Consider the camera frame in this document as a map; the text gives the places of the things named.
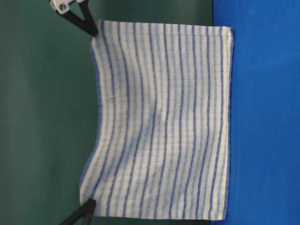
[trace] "dish towel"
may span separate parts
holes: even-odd
[[[233,32],[99,21],[91,43],[99,105],[80,202],[94,215],[226,216]]]

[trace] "blue surface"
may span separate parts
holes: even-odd
[[[234,30],[227,220],[300,224],[300,1],[215,0]]]

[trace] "blue stripe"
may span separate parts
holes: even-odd
[[[196,149],[196,100],[197,100],[197,64],[196,64],[196,52],[195,52],[195,26],[192,26],[192,34],[193,34],[193,58],[194,58],[194,74],[195,74],[195,91],[194,91],[194,105],[193,105],[193,154],[191,158],[191,163],[188,170],[188,176],[187,176],[187,182],[184,190],[184,205],[183,205],[183,213],[182,218],[185,219],[185,213],[187,208],[187,191],[188,191],[188,183],[189,179],[191,177],[193,162],[194,162],[194,156],[195,156],[195,149]]]
[[[126,62],[126,58],[124,55],[124,50],[122,47],[122,42],[121,42],[121,36],[120,36],[120,23],[118,23],[118,41],[120,44],[120,48],[121,48],[121,53],[122,53],[122,57],[123,57],[123,61],[124,61],[124,67],[125,67],[125,75],[126,75],[126,89],[127,89],[127,119],[126,119],[126,134],[125,134],[125,141],[124,141],[124,145],[123,145],[123,150],[121,153],[121,157],[119,159],[118,165],[116,167],[116,171],[114,173],[114,177],[113,177],[113,181],[112,181],[112,185],[110,188],[110,192],[108,195],[108,200],[107,200],[107,208],[106,208],[106,216],[109,216],[109,210],[110,210],[110,202],[112,199],[112,195],[113,195],[113,188],[114,188],[114,184],[116,182],[116,178],[119,172],[119,167],[120,164],[122,162],[123,156],[124,156],[124,152],[126,149],[126,144],[127,144],[127,137],[128,137],[128,124],[129,124],[129,102],[130,102],[130,98],[129,98],[129,81],[128,81],[128,69],[127,69],[127,62]]]
[[[135,168],[135,161],[136,161],[136,154],[137,154],[137,150],[140,144],[140,139],[142,136],[142,131],[143,131],[143,119],[144,119],[144,92],[143,92],[143,75],[142,75],[142,70],[141,70],[141,64],[140,64],[140,60],[139,60],[139,52],[137,49],[137,41],[136,41],[136,34],[135,34],[135,23],[133,24],[133,35],[134,35],[134,42],[135,42],[135,56],[136,56],[136,60],[137,60],[137,65],[139,68],[139,72],[140,72],[140,79],[141,79],[141,95],[142,95],[142,115],[141,115],[141,126],[140,126],[140,131],[139,131],[139,135],[137,138],[137,143],[136,143],[136,147],[135,147],[135,152],[133,155],[133,162],[132,162],[132,166],[131,166],[131,171],[130,171],[130,176],[129,176],[129,183],[128,183],[128,187],[127,187],[127,192],[125,195],[125,200],[124,200],[124,206],[123,206],[123,217],[126,215],[126,207],[127,207],[127,202],[128,202],[128,196],[129,196],[129,192],[130,192],[130,188],[131,188],[131,183],[132,183],[132,178],[133,178],[133,171]]]
[[[164,94],[164,89],[163,89],[163,71],[162,71],[162,59],[161,59],[161,49],[160,49],[160,35],[159,35],[159,31],[158,31],[158,28],[159,28],[159,23],[156,23],[155,24],[155,33],[156,33],[156,45],[157,45],[157,51],[158,51],[158,62],[159,62],[159,75],[160,75],[160,96],[161,98],[163,98],[163,94]],[[158,125],[157,125],[157,144],[156,144],[156,150],[157,150],[157,154],[156,154],[156,158],[155,158],[155,168],[154,168],[154,173],[152,174],[152,177],[157,177],[157,173],[159,173],[159,170],[158,170],[158,162],[160,162],[159,160],[159,156],[160,156],[160,142],[161,142],[161,132],[162,132],[162,128],[161,128],[161,123],[162,123],[162,107],[160,108],[160,110],[157,111],[157,120],[158,120]],[[155,181],[157,181],[156,179],[152,179],[152,183],[151,183],[151,186],[150,186],[150,190],[149,190],[149,194],[152,195],[152,192],[154,191],[155,189]],[[149,202],[148,202],[148,206],[147,208],[150,208],[150,205],[152,204],[152,199],[149,199]]]
[[[106,49],[106,53],[107,53],[108,61],[109,61],[109,67],[110,67],[111,74],[112,74],[112,95],[114,96],[115,95],[115,90],[114,90],[113,65],[112,65],[112,60],[111,60],[111,56],[110,56],[110,52],[109,52],[109,48],[108,48],[108,44],[107,44],[107,39],[106,39],[106,36],[105,36],[104,21],[101,21],[101,32],[102,32],[102,35],[103,35],[103,40],[104,40],[104,43],[105,43],[105,49]],[[114,129],[115,129],[115,118],[116,118],[116,103],[115,103],[114,98],[112,98],[112,100],[113,100],[113,122],[112,122],[112,133],[111,133],[111,136],[110,136],[111,138],[109,140],[107,151],[105,153],[104,163],[102,165],[101,172],[100,172],[99,178],[97,180],[97,183],[96,183],[96,185],[93,189],[93,192],[91,194],[91,198],[94,198],[95,191],[98,187],[98,184],[99,184],[100,180],[102,179],[102,176],[103,176],[103,173],[104,173],[104,170],[105,170],[105,166],[106,166],[106,162],[107,162],[107,158],[108,158],[108,154],[109,154],[109,150],[110,150],[110,147],[111,147],[111,144],[112,144],[112,141],[113,141]]]
[[[167,138],[168,138],[168,119],[169,119],[169,108],[170,108],[170,69],[169,69],[169,59],[168,59],[168,50],[167,50],[167,40],[165,35],[165,24],[164,24],[164,41],[165,41],[165,60],[166,60],[166,67],[167,67],[167,107],[166,107],[166,118],[165,118],[165,143],[164,143],[164,158],[163,158],[163,165],[160,173],[159,184],[158,184],[158,191],[155,203],[155,211],[154,211],[154,218],[157,218],[157,211],[158,211],[158,201],[160,196],[160,189],[161,189],[161,182],[163,179],[163,174],[165,172],[165,158],[167,152]]]
[[[113,30],[113,23],[112,22],[109,22],[109,27],[110,27],[110,33],[115,32]],[[118,77],[119,77],[118,81],[119,81],[119,83],[116,82],[116,84],[119,85],[119,88],[116,87],[116,90],[119,90],[119,93],[122,94],[123,93],[123,80],[122,80],[122,71],[121,71],[121,66],[120,66],[121,60],[119,59],[120,55],[116,50],[116,44],[115,44],[114,41],[111,41],[109,43],[109,45],[110,45],[111,52],[114,53],[114,56],[115,56],[114,60],[115,60],[115,63],[116,63],[116,69],[118,70]],[[122,133],[122,129],[120,129],[120,127],[122,126],[122,123],[123,123],[123,118],[122,118],[122,116],[120,116],[120,113],[117,114],[116,121],[119,122],[118,124],[116,124],[116,127],[119,128],[119,129],[117,129],[118,133],[115,133],[115,135],[116,135],[116,138],[119,140],[120,137],[121,137],[121,133]],[[114,147],[114,149],[119,149],[120,145],[122,145],[122,142],[117,142],[117,144],[114,144],[113,147]],[[111,174],[111,171],[114,168],[115,159],[118,156],[118,151],[114,150],[113,152],[114,152],[114,154],[113,154],[112,160],[109,162],[110,166],[108,167],[108,170],[104,175],[104,186],[103,186],[104,189],[106,189],[107,179],[109,178],[109,175]],[[102,200],[103,194],[104,194],[104,192],[102,192],[102,194],[100,195],[100,200]]]
[[[200,73],[201,74],[201,94],[200,94],[200,97],[202,98],[204,96],[204,71],[203,71],[203,67],[204,67],[204,62],[203,62],[203,43],[200,43]],[[204,103],[204,98],[202,98],[202,101],[200,101],[200,122],[204,121],[204,118],[203,118],[203,103]],[[197,159],[197,163],[196,163],[196,166],[195,166],[195,172],[198,171],[198,168],[200,167],[200,161],[201,161],[201,153],[203,152],[203,140],[204,140],[204,135],[203,135],[203,127],[204,125],[202,123],[200,123],[200,148],[196,151],[196,153],[198,153],[198,155],[195,156],[195,158]],[[195,190],[195,185],[196,185],[196,175],[197,173],[194,174],[194,178],[193,178],[193,183],[192,183],[192,188],[191,188],[191,192],[190,192],[190,195],[191,196],[194,196],[194,190]],[[194,201],[191,202],[191,207],[190,208],[194,208]]]
[[[184,187],[184,180],[186,179],[187,177],[187,172],[186,172],[186,166],[187,166],[187,162],[188,162],[188,156],[189,156],[189,153],[190,153],[190,127],[189,127],[189,122],[190,122],[190,119],[189,119],[189,115],[190,115],[190,108],[189,108],[189,105],[190,105],[190,99],[193,99],[194,96],[190,96],[190,87],[191,87],[191,79],[190,79],[190,61],[189,61],[189,52],[190,52],[190,49],[189,49],[189,46],[190,46],[190,43],[189,43],[189,40],[190,40],[190,34],[188,34],[188,26],[184,26],[185,27],[185,32],[184,32],[184,36],[185,36],[185,59],[186,59],[186,77],[187,77],[187,95],[185,95],[185,101],[187,102],[187,105],[185,106],[185,116],[186,116],[186,119],[185,119],[185,126],[186,126],[186,130],[185,130],[185,139],[186,141],[184,142],[185,143],[185,147],[184,147],[184,151],[183,153],[185,153],[185,156],[184,156],[184,161],[183,161],[183,166],[182,166],[182,169],[181,169],[181,177],[180,177],[180,183],[179,183],[179,190],[180,190],[180,193],[179,195],[181,196],[181,190],[182,188]],[[182,210],[182,208],[179,206],[179,203],[181,203],[181,197],[178,198],[178,200],[176,201],[177,204],[176,204],[176,218],[179,218],[179,210]]]
[[[126,43],[127,43],[127,48],[128,49],[131,49],[131,44],[132,44],[132,41],[130,41],[129,42],[129,37],[128,37],[128,23],[125,23],[125,25],[126,25],[126,29],[125,29],[125,35],[126,35]],[[134,61],[133,61],[133,57],[132,57],[132,54],[131,54],[131,51],[128,51],[128,55],[129,55],[129,59],[130,59],[130,63],[131,63],[131,65],[134,65]],[[137,93],[136,93],[136,77],[135,77],[135,70],[134,69],[132,69],[132,71],[131,71],[131,73],[133,74],[132,75],[132,80],[133,80],[133,97],[134,97],[134,113],[133,113],[133,117],[134,118],[136,118],[136,116],[137,116],[137,108],[136,108],[136,106],[137,106]],[[131,138],[131,142],[130,142],[130,145],[129,145],[129,148],[128,148],[128,150],[129,150],[129,153],[127,154],[127,157],[126,157],[126,160],[125,160],[125,162],[124,162],[124,165],[125,166],[127,166],[128,165],[128,161],[129,161],[129,157],[132,155],[131,154],[131,151],[134,151],[134,148],[133,148],[133,146],[134,145],[136,145],[135,144],[135,142],[136,142],[136,139],[134,138],[135,137],[135,130],[136,130],[136,124],[137,124],[137,120],[134,120],[133,121],[133,127],[134,127],[134,130],[133,130],[133,133],[132,133],[132,138]],[[120,197],[120,195],[121,195],[121,193],[123,193],[121,190],[122,190],[122,188],[123,188],[123,183],[124,183],[124,179],[125,178],[127,178],[127,176],[125,176],[125,173],[127,173],[127,170],[126,169],[123,169],[123,173],[122,173],[122,175],[121,175],[121,181],[120,181],[120,186],[119,186],[119,189],[118,189],[118,195],[117,195],[117,200],[116,200],[116,203],[115,203],[115,208],[117,208],[118,207],[118,205],[119,205],[119,202],[120,202],[120,200],[121,200],[121,197]]]
[[[171,34],[173,34],[173,27],[174,27],[174,25],[173,24],[171,24]],[[177,99],[177,95],[178,95],[178,93],[177,93],[177,78],[176,78],[176,74],[177,74],[177,70],[175,69],[176,68],[176,65],[175,65],[175,59],[176,59],[176,57],[175,57],[175,51],[173,51],[173,46],[175,45],[175,43],[174,43],[174,35],[171,35],[171,48],[172,48],[172,50],[171,50],[171,53],[172,53],[172,56],[171,56],[171,59],[172,59],[172,67],[173,67],[173,69],[174,69],[174,75],[173,75],[173,77],[172,77],[172,80],[173,80],[173,85],[172,85],[172,88],[174,88],[174,99]],[[173,139],[174,137],[175,137],[175,129],[174,129],[174,127],[175,127],[175,115],[176,115],[176,112],[178,111],[178,108],[177,108],[177,101],[173,101],[173,103],[174,103],[174,108],[173,108],[173,112],[172,112],[172,124],[171,124],[171,132],[172,132],[172,136],[170,137],[170,139]],[[174,149],[175,149],[175,147],[174,147],[174,141],[172,141],[171,142],[171,147],[169,147],[169,150],[170,151],[174,151]],[[168,168],[168,174],[169,174],[169,176],[167,176],[167,184],[169,184],[170,183],[170,178],[171,178],[171,174],[172,174],[172,168],[173,168],[173,154],[171,154],[171,159],[170,159],[170,166],[169,166],[169,168]],[[167,191],[165,192],[165,201],[164,201],[164,205],[163,205],[163,215],[165,215],[165,210],[167,209],[167,204],[169,203],[168,202],[168,196],[169,196],[169,193],[168,193],[168,189],[167,189]]]
[[[147,80],[145,81],[146,84],[147,84],[147,91],[148,91],[148,95],[146,96],[145,95],[145,102],[147,100],[147,103],[145,105],[149,105],[151,106],[150,110],[152,110],[152,102],[151,102],[151,89],[150,89],[150,73],[149,73],[149,70],[148,70],[148,62],[149,62],[149,59],[148,59],[148,56],[147,56],[147,53],[146,53],[146,46],[147,44],[145,43],[145,38],[144,38],[144,32],[143,32],[143,28],[144,28],[144,23],[140,23],[140,27],[141,27],[141,41],[142,41],[142,44],[141,44],[141,48],[142,48],[142,57],[144,58],[144,68],[146,70],[146,77]],[[135,191],[134,191],[134,196],[133,196],[133,200],[132,200],[132,207],[135,207],[135,203],[136,203],[136,200],[137,198],[140,196],[140,184],[142,183],[141,182],[141,176],[142,176],[142,168],[143,168],[143,165],[144,165],[144,156],[145,156],[145,150],[146,149],[146,145],[149,144],[150,142],[150,131],[151,131],[151,126],[152,126],[152,121],[150,119],[148,119],[147,117],[147,114],[145,114],[145,118],[146,118],[146,121],[144,122],[144,127],[143,127],[143,131],[144,131],[144,134],[142,134],[143,136],[143,142],[142,142],[142,145],[141,145],[141,149],[143,149],[143,151],[141,151],[141,157],[139,157],[139,161],[140,161],[140,164],[139,164],[139,168],[137,169],[137,171],[139,172],[138,173],[138,179],[137,179],[137,182],[135,182],[136,184],[136,187],[135,187]]]
[[[211,210],[212,210],[212,199],[215,190],[215,182],[216,182],[216,175],[217,175],[217,168],[218,168],[218,161],[219,161],[219,154],[220,154],[220,145],[222,140],[222,130],[223,130],[223,108],[224,108],[224,76],[223,76],[223,37],[220,35],[220,53],[221,53],[221,111],[220,111],[220,131],[219,131],[219,138],[217,142],[217,154],[215,159],[215,168],[214,174],[212,179],[211,185],[211,192],[210,192],[210,210],[209,210],[209,219],[211,218]]]
[[[147,172],[146,172],[146,179],[145,179],[145,184],[144,188],[142,191],[142,199],[140,203],[140,212],[139,212],[139,217],[142,216],[143,212],[143,201],[145,197],[145,191],[148,183],[148,178],[149,178],[149,171],[150,171],[150,162],[151,162],[151,155],[152,155],[152,145],[153,145],[153,135],[154,135],[154,127],[155,127],[155,117],[156,117],[156,110],[158,106],[158,90],[156,86],[156,74],[155,74],[155,65],[154,65],[154,54],[153,54],[153,44],[152,44],[152,36],[151,36],[151,24],[149,23],[149,39],[150,39],[150,48],[151,48],[151,59],[152,59],[152,68],[153,68],[153,77],[154,77],[154,87],[155,87],[155,106],[154,106],[154,113],[153,113],[153,119],[152,119],[152,131],[151,131],[151,138],[150,138],[150,148],[149,148],[149,156],[148,156],[148,165],[147,165]]]
[[[95,142],[95,147],[88,159],[88,161],[86,162],[84,168],[83,168],[83,172],[82,175],[80,177],[80,181],[79,181],[79,190],[81,189],[81,186],[83,184],[83,180],[86,176],[86,173],[88,171],[88,169],[90,168],[90,163],[92,162],[92,159],[95,156],[96,150],[98,148],[99,145],[99,140],[100,140],[100,136],[101,136],[101,127],[102,127],[102,98],[101,98],[101,89],[100,89],[100,72],[99,72],[99,68],[97,65],[97,60],[96,60],[96,56],[95,56],[95,51],[93,49],[93,45],[90,45],[90,53],[92,56],[92,61],[93,61],[93,65],[94,65],[94,69],[95,69],[95,73],[96,73],[96,89],[97,89],[97,103],[98,103],[98,126],[97,126],[97,137],[96,137],[96,142]]]
[[[180,57],[180,72],[181,72],[181,100],[180,100],[180,109],[179,109],[179,155],[176,165],[176,172],[175,172],[175,178],[174,178],[174,184],[172,189],[172,195],[171,195],[171,202],[170,202],[170,208],[169,208],[169,218],[171,218],[171,212],[172,212],[172,205],[173,205],[173,197],[176,187],[176,181],[177,181],[177,175],[178,175],[178,168],[180,165],[180,159],[181,159],[181,151],[182,151],[182,108],[183,108],[183,97],[184,97],[184,80],[183,80],[183,67],[182,67],[182,54],[181,54],[181,34],[180,34],[180,24],[178,25],[178,44],[179,44],[179,57]]]
[[[207,58],[207,70],[208,70],[208,98],[207,98],[207,137],[206,137],[206,143],[205,143],[205,149],[204,149],[204,156],[202,160],[202,165],[200,169],[200,176],[199,176],[199,182],[198,182],[198,192],[197,192],[197,205],[196,205],[196,211],[195,211],[195,217],[198,219],[198,212],[199,212],[199,201],[200,201],[200,190],[201,190],[201,182],[202,182],[202,176],[203,176],[203,166],[206,159],[206,153],[208,148],[208,142],[210,138],[210,39],[208,36],[208,27],[206,27],[206,41],[207,41],[207,52],[206,52],[206,58]]]
[[[212,42],[215,44],[216,43],[216,28],[213,30],[213,36],[211,37]],[[214,81],[217,81],[217,48],[213,48],[213,55],[212,55],[212,59],[213,59],[213,79]],[[210,171],[211,171],[211,167],[213,167],[214,161],[211,160],[212,157],[212,153],[214,151],[214,149],[216,149],[216,144],[215,143],[215,139],[216,139],[216,130],[217,130],[217,103],[218,103],[218,92],[217,92],[217,87],[214,87],[214,97],[213,97],[213,119],[212,121],[214,121],[214,127],[212,130],[212,140],[211,140],[211,145],[208,146],[209,148],[209,158],[206,160],[206,162],[204,162],[204,165],[206,164],[206,173],[204,174],[205,176],[205,181],[204,181],[204,193],[203,193],[203,207],[206,204],[206,197],[207,196],[207,189],[208,189],[208,185],[209,185],[209,178],[210,178]]]
[[[226,41],[225,41],[225,43],[227,44],[228,43],[228,35],[226,35]],[[225,59],[226,59],[226,64],[227,64],[227,66],[229,65],[229,55],[228,55],[228,53],[229,53],[229,51],[227,50],[227,48],[226,48],[226,55],[225,55]],[[222,157],[223,157],[223,160],[222,160],[222,167],[221,167],[221,175],[220,175],[220,181],[219,181],[219,185],[218,185],[218,190],[217,190],[217,199],[218,199],[218,202],[217,202],[217,212],[219,212],[219,210],[220,210],[220,197],[221,197],[221,186],[223,185],[223,182],[224,182],[224,180],[222,179],[222,177],[223,177],[223,175],[224,175],[224,168],[225,168],[225,158],[226,158],[226,156],[227,156],[227,152],[226,151],[224,151],[224,153],[223,153],[223,155],[222,155]]]

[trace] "blue table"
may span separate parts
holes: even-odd
[[[300,224],[300,1],[215,0],[234,29],[227,220]]]

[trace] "striped towel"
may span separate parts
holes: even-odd
[[[95,199],[96,216],[224,219],[232,29],[98,26],[98,135],[80,202]]]

